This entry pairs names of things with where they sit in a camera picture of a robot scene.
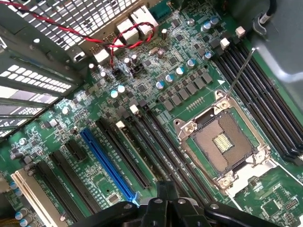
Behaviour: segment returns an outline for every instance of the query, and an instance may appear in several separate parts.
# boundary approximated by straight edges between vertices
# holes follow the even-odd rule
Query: white pci slot
[[[60,221],[60,213],[43,191],[34,177],[28,176],[23,170],[17,170],[11,178],[23,192],[30,205],[46,227],[67,227],[65,221]]]

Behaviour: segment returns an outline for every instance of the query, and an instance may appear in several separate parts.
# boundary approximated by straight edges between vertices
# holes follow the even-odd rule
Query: motherboard
[[[303,225],[303,117],[268,66],[255,53],[228,96],[252,48],[232,17],[208,1],[149,11],[151,42],[116,53],[118,71],[92,65],[83,86],[0,144],[0,192],[37,227],[140,205],[158,180],[200,206]]]

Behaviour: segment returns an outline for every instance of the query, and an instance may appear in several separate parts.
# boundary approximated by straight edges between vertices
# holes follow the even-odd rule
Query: cable
[[[93,43],[97,43],[102,45],[104,48],[110,48],[111,49],[111,54],[110,54],[110,66],[111,68],[114,68],[114,48],[119,48],[119,49],[124,49],[124,48],[128,48],[128,49],[133,49],[137,46],[140,46],[144,43],[148,43],[154,36],[155,34],[155,26],[149,22],[141,22],[139,24],[135,24],[132,27],[128,28],[127,30],[121,32],[120,34],[118,34],[118,36],[113,40],[112,43],[110,42],[105,42],[104,40],[99,40],[99,39],[94,39],[88,35],[82,35],[80,32],[74,30],[71,27],[66,27],[64,25],[61,25],[59,23],[56,23],[53,19],[51,18],[47,18],[47,17],[43,17],[39,14],[37,14],[36,12],[30,11],[29,8],[25,5],[22,5],[20,3],[15,3],[15,2],[7,2],[7,1],[2,1],[0,0],[0,4],[5,4],[5,5],[10,5],[13,6],[16,10],[18,10],[21,13],[29,13],[31,14],[33,17],[35,17],[38,20],[44,21],[50,25],[54,25],[57,26],[58,28],[60,28],[61,30],[65,31],[65,32],[70,32],[76,36],[82,37],[83,39],[85,39],[86,41],[89,42],[93,42]],[[127,44],[127,45],[115,45],[115,42],[126,32],[131,31],[139,26],[142,25],[148,25],[152,28],[152,33],[149,34],[149,36],[143,40],[143,41],[138,41],[134,44]]]

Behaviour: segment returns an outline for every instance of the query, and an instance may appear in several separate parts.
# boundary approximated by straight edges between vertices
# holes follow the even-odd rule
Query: green circuit board
[[[209,41],[220,37],[226,31],[234,35],[237,24],[231,17],[222,16],[220,19],[221,30],[213,29],[212,32],[208,34],[209,41],[205,41],[203,39],[205,35],[201,33],[200,28],[201,25],[213,15],[217,15],[217,13],[208,2],[203,4],[191,2],[182,11],[171,10],[169,16],[159,21],[158,30],[161,31],[163,28],[168,30],[169,36],[166,40],[162,40],[159,35],[149,44],[131,51],[124,51],[115,57],[115,65],[124,73],[119,79],[113,79],[111,77],[109,80],[104,80],[97,71],[89,71],[87,83],[84,86],[0,144],[0,171],[6,177],[7,181],[11,182],[10,174],[23,167],[17,160],[10,159],[12,149],[17,148],[20,152],[35,157],[35,162],[41,160],[46,161],[68,193],[72,195],[73,200],[84,216],[89,216],[89,211],[78,197],[73,186],[66,181],[65,176],[52,164],[52,160],[49,158],[50,154],[60,149],[102,209],[112,205],[109,197],[113,194],[118,196],[119,201],[124,201],[125,197],[90,152],[81,136],[78,133],[71,133],[72,129],[81,131],[84,128],[89,128],[96,139],[106,148],[108,151],[107,155],[117,167],[122,177],[126,179],[128,185],[135,192],[139,193],[139,197],[156,196],[155,186],[157,176],[155,176],[150,169],[150,166],[145,163],[144,157],[142,157],[125,139],[121,132],[119,132],[115,124],[123,119],[121,117],[123,111],[129,111],[130,106],[134,104],[137,105],[138,102],[143,99],[157,116],[162,127],[165,128],[169,136],[178,144],[173,121],[176,118],[183,119],[184,121],[192,119],[214,103],[214,92],[216,90],[227,91],[229,89],[230,85],[225,81],[216,65],[211,61],[204,61],[197,53],[197,48],[195,47],[195,44],[198,44],[200,48],[210,51]],[[190,18],[195,20],[194,26],[187,24]],[[249,42],[244,42],[246,46],[250,48]],[[154,47],[166,49],[163,58],[159,59],[157,54],[149,54],[149,51]],[[126,56],[131,56],[132,54],[136,54],[145,67],[145,71],[135,78],[127,74],[127,68],[123,61]],[[193,69],[186,67],[186,62],[189,59],[195,59],[196,61],[196,66]],[[299,110],[295,107],[279,83],[275,81],[274,75],[272,75],[267,65],[258,54],[255,54],[255,59],[267,76],[274,82],[279,93],[292,109],[300,123],[303,124],[303,117],[300,115]],[[165,76],[168,74],[175,75],[177,67],[184,67],[186,70],[185,74],[180,77],[174,76],[173,83],[165,83],[164,89],[157,89],[156,82],[165,81]],[[110,74],[110,68],[108,66],[105,66],[104,70]],[[211,83],[207,84],[205,88],[198,90],[188,99],[182,101],[180,105],[175,106],[172,110],[167,110],[163,104],[166,100],[170,99],[170,97],[174,96],[179,90],[193,83],[201,74],[204,75],[205,73],[210,75],[212,79]],[[119,95],[118,98],[113,99],[110,96],[110,92],[116,89],[118,85],[125,86],[126,92]],[[251,179],[248,187],[245,187],[233,199],[213,187],[203,173],[196,167],[194,167],[195,172],[217,201],[233,207],[240,207],[245,212],[268,219],[280,226],[296,227],[301,225],[299,217],[303,215],[303,194],[301,193],[302,185],[299,182],[303,181],[302,169],[299,166],[286,163],[280,158],[275,148],[271,145],[271,141],[267,139],[262,129],[250,116],[241,100],[235,94],[234,97],[258,130],[263,140],[270,146],[271,157],[278,162],[281,167],[277,166],[263,176]],[[64,108],[68,108],[69,111],[67,114],[62,113]],[[237,114],[236,111],[232,111],[232,115],[251,144],[257,146],[258,143],[256,139],[239,114]],[[151,183],[149,188],[143,189],[138,184],[125,163],[123,163],[121,158],[111,148],[104,134],[94,123],[100,117],[106,119],[108,124],[115,128],[120,140],[126,145],[138,166],[149,179]],[[46,127],[45,122],[49,122],[52,119],[57,121],[57,125],[50,128]],[[20,146],[19,144],[22,138],[27,140],[24,146]],[[88,154],[87,159],[82,162],[77,162],[74,157],[62,147],[63,144],[70,139],[74,139],[85,150]],[[207,157],[201,152],[194,140],[189,138],[187,144],[209,175],[213,178],[218,177],[218,174],[209,163]],[[189,156],[185,155],[185,157],[191,165],[195,166]],[[60,213],[63,213],[64,208],[52,194],[52,191],[42,179],[38,176],[36,178],[39,184],[44,188],[46,194],[51,198],[51,201],[55,204],[55,207]],[[192,181],[194,185],[196,184],[192,178],[190,178],[190,181]],[[22,207],[19,197],[17,197],[13,191],[6,193],[6,196],[16,210]]]

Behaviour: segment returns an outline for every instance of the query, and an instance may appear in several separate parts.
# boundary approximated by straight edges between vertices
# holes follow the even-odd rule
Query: screw
[[[219,209],[219,206],[217,204],[211,204],[210,208],[216,210]]]
[[[163,203],[163,200],[162,199],[155,199],[154,202],[155,203]]]
[[[184,204],[184,203],[186,203],[186,201],[184,199],[180,199],[180,200],[178,200],[178,203]]]
[[[132,206],[132,204],[126,204],[125,206],[124,206],[124,209],[130,209],[130,208],[132,208],[133,206]]]

